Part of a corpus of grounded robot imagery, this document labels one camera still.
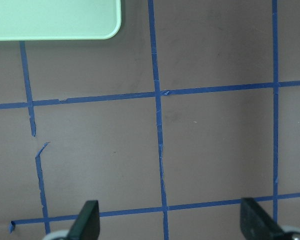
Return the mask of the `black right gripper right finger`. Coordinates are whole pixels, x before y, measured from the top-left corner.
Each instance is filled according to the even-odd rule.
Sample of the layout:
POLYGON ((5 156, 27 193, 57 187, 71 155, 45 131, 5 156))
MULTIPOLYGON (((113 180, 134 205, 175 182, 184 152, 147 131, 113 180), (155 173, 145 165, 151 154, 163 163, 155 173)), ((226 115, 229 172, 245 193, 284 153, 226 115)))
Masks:
POLYGON ((246 240, 284 240, 285 232, 252 197, 241 199, 240 230, 246 240))

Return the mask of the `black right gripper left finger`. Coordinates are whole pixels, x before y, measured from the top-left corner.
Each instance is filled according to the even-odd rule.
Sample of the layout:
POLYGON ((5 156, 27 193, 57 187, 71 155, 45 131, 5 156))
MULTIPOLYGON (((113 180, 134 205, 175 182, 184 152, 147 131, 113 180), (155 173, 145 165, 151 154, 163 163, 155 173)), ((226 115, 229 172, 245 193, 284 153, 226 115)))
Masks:
POLYGON ((98 200, 88 200, 71 226, 67 240, 97 240, 101 231, 98 200))

